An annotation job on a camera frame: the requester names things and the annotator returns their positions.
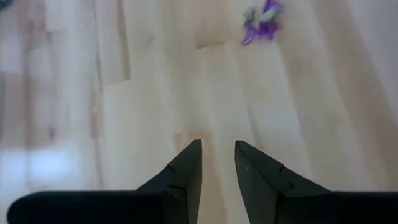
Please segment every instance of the purple toy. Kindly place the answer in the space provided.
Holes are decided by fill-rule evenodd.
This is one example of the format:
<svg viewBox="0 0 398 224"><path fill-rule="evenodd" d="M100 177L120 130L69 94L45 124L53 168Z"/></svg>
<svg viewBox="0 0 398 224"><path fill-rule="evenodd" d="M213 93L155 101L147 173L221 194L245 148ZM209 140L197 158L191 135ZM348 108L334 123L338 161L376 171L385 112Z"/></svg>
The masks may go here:
<svg viewBox="0 0 398 224"><path fill-rule="evenodd" d="M267 0L264 5L259 27L256 28L253 25L255 8L250 7L244 14L244 27L246 28L246 36L242 42L243 45L247 45L255 38L255 36L267 37L269 40L273 40L276 31L281 25L276 22L276 17L283 12L285 7L279 4L276 0Z"/></svg>

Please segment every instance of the purple plastic piece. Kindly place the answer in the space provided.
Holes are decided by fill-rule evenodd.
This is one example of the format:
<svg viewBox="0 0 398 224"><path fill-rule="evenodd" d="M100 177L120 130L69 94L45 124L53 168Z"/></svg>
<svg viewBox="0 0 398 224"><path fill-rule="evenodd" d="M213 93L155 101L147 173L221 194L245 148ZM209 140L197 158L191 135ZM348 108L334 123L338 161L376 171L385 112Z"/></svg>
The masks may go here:
<svg viewBox="0 0 398 224"><path fill-rule="evenodd" d="M276 0L267 0L263 8L263 14L269 11L275 13L281 13L285 10L285 7L279 4ZM245 21L244 27L246 28L246 36L242 41L243 45L250 44L256 36L267 37L269 40L273 40L275 33L281 28L281 25L274 19L267 22L260 22L259 27L256 28L252 21Z"/></svg>

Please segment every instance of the wood grain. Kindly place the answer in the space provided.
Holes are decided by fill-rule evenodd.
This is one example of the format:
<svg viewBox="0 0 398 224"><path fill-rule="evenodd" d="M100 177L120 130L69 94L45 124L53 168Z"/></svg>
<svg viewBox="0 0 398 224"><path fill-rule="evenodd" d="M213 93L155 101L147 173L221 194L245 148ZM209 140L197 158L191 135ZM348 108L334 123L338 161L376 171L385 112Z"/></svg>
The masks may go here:
<svg viewBox="0 0 398 224"><path fill-rule="evenodd" d="M199 223L249 223L234 142L333 190L397 190L398 4L18 0L0 12L0 223L39 190L135 189L203 140Z"/></svg>

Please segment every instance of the small toy figure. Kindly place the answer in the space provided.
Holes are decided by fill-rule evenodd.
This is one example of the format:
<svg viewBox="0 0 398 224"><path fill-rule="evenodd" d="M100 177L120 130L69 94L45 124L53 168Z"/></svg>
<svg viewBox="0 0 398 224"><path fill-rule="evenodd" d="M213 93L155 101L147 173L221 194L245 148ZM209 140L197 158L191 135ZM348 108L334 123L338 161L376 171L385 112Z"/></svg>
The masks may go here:
<svg viewBox="0 0 398 224"><path fill-rule="evenodd" d="M244 14L244 27L246 29L246 36L242 42L247 45L252 42L255 36L266 36L269 40L273 40L276 31L281 25L276 21L278 15L283 12L285 7L279 4L276 0L267 0L264 5L262 15L259 22L259 27L253 25L256 8L250 7Z"/></svg>

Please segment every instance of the black plastic claw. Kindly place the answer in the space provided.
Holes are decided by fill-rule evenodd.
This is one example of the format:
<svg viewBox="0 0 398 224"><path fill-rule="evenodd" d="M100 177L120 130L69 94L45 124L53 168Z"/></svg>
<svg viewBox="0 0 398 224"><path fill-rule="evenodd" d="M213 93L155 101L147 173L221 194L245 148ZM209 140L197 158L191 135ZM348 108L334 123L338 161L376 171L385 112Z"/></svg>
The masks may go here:
<svg viewBox="0 0 398 224"><path fill-rule="evenodd" d="M369 223L395 220L395 192L332 192L236 141L236 172L251 224Z"/></svg>
<svg viewBox="0 0 398 224"><path fill-rule="evenodd" d="M201 141L193 141L135 191L30 194L11 205L8 222L195 224L201 192L201 152Z"/></svg>

